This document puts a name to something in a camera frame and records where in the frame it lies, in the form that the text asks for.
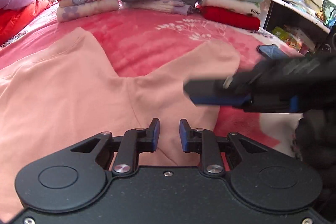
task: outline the desk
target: desk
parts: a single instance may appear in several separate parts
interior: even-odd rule
[[[318,47],[330,30],[321,21],[282,0],[264,0],[261,3],[261,26],[271,32],[276,26],[299,27]]]

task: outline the metal screw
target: metal screw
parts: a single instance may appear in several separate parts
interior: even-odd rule
[[[117,173],[127,173],[128,171],[130,171],[131,167],[127,164],[118,164],[114,167],[114,170]]]
[[[167,171],[163,173],[165,175],[165,177],[171,177],[174,173],[171,171]]]
[[[223,171],[223,167],[218,164],[212,164],[207,167],[207,171],[212,174],[218,174]]]
[[[35,220],[30,218],[30,217],[26,217],[25,220],[23,220],[24,224],[35,224]]]
[[[301,224],[313,224],[313,220],[311,218],[305,218]]]

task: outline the pink bed sheet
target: pink bed sheet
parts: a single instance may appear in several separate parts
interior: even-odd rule
[[[205,20],[198,14],[182,16],[125,9],[58,23],[57,6],[44,11],[22,31],[24,35],[21,38],[0,50],[0,69],[45,49],[76,27],[82,27],[95,36],[114,70],[123,77],[146,75],[201,43],[214,39],[234,46],[241,55],[240,69],[250,68],[261,59],[256,47],[263,43],[275,43],[289,55],[298,54],[262,29],[257,33],[249,32]],[[240,132],[288,152],[288,147],[283,147],[286,145],[284,139],[272,131],[273,127],[267,126],[270,119],[260,117],[259,113],[221,107],[214,131],[219,136]]]

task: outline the white flower pattern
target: white flower pattern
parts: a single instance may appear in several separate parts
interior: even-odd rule
[[[255,47],[251,48],[246,41],[236,41],[232,38],[232,29],[227,31],[227,25],[217,23],[209,20],[183,18],[174,23],[167,23],[158,25],[156,30],[170,29],[188,36],[189,39],[194,41],[207,42],[210,40],[218,39],[223,42],[231,44],[241,56],[241,65],[250,66],[256,62]]]

